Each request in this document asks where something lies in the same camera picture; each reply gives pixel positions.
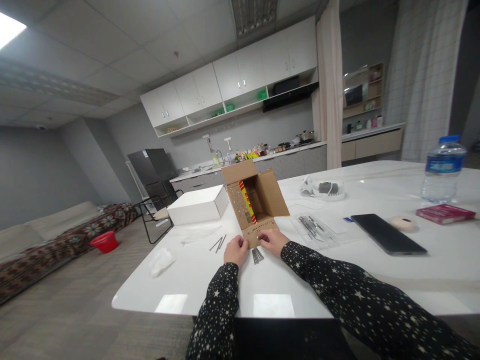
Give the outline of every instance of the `smartphone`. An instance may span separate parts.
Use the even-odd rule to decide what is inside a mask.
[[[426,255],[427,250],[376,214],[351,216],[389,255]]]

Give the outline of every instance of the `white curtain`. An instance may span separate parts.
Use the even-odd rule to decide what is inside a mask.
[[[327,141],[327,169],[342,166],[344,87],[339,2],[330,0],[316,24],[319,92],[312,101],[316,107],[313,127],[322,130],[322,140]]]
[[[427,152],[447,135],[467,4],[468,0],[400,0],[384,122],[406,123],[404,161],[425,162]]]

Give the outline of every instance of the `sofa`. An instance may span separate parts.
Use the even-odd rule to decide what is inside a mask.
[[[97,236],[117,232],[137,217],[129,203],[99,211],[87,201],[0,231],[0,305],[91,251]]]

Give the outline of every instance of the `faucet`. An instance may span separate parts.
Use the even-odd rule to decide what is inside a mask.
[[[225,164],[225,159],[224,159],[224,155],[222,154],[222,152],[220,150],[217,150],[215,155],[216,157],[218,158],[219,157],[219,153],[220,153],[220,156],[221,156],[221,163],[222,164]]]

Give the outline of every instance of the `red box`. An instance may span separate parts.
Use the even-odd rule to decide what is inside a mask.
[[[457,223],[475,218],[475,212],[448,204],[418,209],[416,215],[439,225]]]

